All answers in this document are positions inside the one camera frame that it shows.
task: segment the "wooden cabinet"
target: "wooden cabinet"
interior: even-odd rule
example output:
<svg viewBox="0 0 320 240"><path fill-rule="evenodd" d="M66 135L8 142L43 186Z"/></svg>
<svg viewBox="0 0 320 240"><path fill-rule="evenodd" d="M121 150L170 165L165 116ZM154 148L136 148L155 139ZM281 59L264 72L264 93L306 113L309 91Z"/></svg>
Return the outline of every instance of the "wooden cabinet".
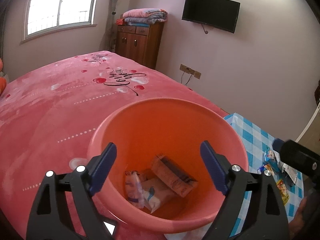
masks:
<svg viewBox="0 0 320 240"><path fill-rule="evenodd" d="M119 25L116 54L155 69L163 27L164 23L150 27Z"/></svg>

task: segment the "window frame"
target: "window frame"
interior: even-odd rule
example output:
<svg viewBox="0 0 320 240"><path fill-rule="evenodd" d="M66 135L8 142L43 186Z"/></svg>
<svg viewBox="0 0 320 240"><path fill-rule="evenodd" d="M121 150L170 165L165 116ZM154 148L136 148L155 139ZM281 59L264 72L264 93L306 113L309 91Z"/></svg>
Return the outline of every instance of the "window frame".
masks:
<svg viewBox="0 0 320 240"><path fill-rule="evenodd" d="M96 0L91 0L91 4L90 4L90 12L89 12L89 21L87 22L79 22L79 23L69 23L69 24L64 24L64 25L60 25L59 26L59 13L60 13L60 8L61 8L61 3L62 0L60 0L59 2L59 7L58 7L58 19L57 19L57 26L55 27L50 27L50 28L46 28L34 33L31 33L28 35L28 18L29 18L29 9L30 9L30 4L31 4L31 0L28 0L27 3L27 8L25 10L26 14L25 14L25 20L24 20L24 35L23 35L23 41L29 40L29 39L33 39L34 37L37 36L42 36L44 34L48 34L48 33L53 33L56 31L60 31L60 30L64 30L64 29L73 29L73 28L77 28L77 27L85 27L85 26L96 26L93 24L93 19L94 19L94 10L95 10L95 6L96 6Z"/></svg>

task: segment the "pink quilt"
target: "pink quilt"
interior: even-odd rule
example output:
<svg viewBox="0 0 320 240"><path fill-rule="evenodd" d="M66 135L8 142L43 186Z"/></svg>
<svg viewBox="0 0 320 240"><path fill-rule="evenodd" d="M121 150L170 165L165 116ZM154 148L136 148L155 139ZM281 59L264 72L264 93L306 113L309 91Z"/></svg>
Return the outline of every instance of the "pink quilt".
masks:
<svg viewBox="0 0 320 240"><path fill-rule="evenodd" d="M7 85L0 96L0 208L22 237L45 173L70 172L79 158L86 158L95 129L109 114L155 97L189 100L227 115L167 76L108 51L52 63ZM100 213L114 219L94 201ZM75 208L69 209L76 231L82 233ZM117 240L165 239L119 225Z"/></svg>

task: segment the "drawer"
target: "drawer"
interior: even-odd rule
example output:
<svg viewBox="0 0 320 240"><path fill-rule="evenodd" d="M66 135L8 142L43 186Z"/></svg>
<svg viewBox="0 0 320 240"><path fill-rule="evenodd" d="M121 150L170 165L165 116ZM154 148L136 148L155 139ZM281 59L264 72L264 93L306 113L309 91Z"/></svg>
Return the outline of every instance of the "drawer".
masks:
<svg viewBox="0 0 320 240"><path fill-rule="evenodd" d="M136 34L148 36L149 27L137 27Z"/></svg>
<svg viewBox="0 0 320 240"><path fill-rule="evenodd" d="M118 26L118 32L135 33L136 32L136 27L135 26L129 26L129 25L119 25Z"/></svg>

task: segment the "bucket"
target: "bucket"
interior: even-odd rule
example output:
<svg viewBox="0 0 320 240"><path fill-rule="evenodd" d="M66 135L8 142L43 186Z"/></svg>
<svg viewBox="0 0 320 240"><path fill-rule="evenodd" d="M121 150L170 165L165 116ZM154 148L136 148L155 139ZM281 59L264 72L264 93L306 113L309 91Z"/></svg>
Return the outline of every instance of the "bucket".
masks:
<svg viewBox="0 0 320 240"><path fill-rule="evenodd" d="M237 133L203 106L153 98L118 109L97 128L88 149L90 159L101 154L109 142L117 147L116 161L97 197L120 220L149 231L180 233L212 222L224 196L216 190L201 159L204 140L231 164L248 171L246 150ZM167 155L199 184L185 198L174 198L148 214L126 200L124 173L149 168L157 154Z"/></svg>

